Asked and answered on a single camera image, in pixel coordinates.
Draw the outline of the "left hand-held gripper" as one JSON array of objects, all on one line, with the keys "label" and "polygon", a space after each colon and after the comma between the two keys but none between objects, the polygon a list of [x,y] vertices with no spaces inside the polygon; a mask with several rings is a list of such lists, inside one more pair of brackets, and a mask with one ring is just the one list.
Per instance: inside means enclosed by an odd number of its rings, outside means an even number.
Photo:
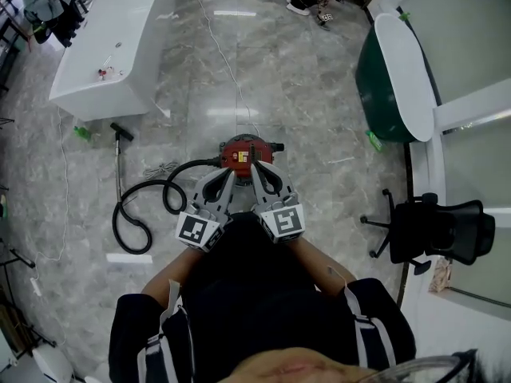
[{"label": "left hand-held gripper", "polygon": [[221,168],[196,183],[194,201],[179,214],[175,236],[186,246],[208,253],[219,242],[224,227],[232,221],[228,205],[236,172]]}]

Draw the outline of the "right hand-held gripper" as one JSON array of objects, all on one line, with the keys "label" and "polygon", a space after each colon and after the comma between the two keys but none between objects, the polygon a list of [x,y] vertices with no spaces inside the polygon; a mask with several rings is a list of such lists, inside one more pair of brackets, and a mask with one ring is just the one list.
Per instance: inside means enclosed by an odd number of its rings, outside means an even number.
[{"label": "right hand-held gripper", "polygon": [[268,162],[251,165],[252,185],[259,223],[277,243],[299,238],[305,231],[303,205],[288,174]]}]

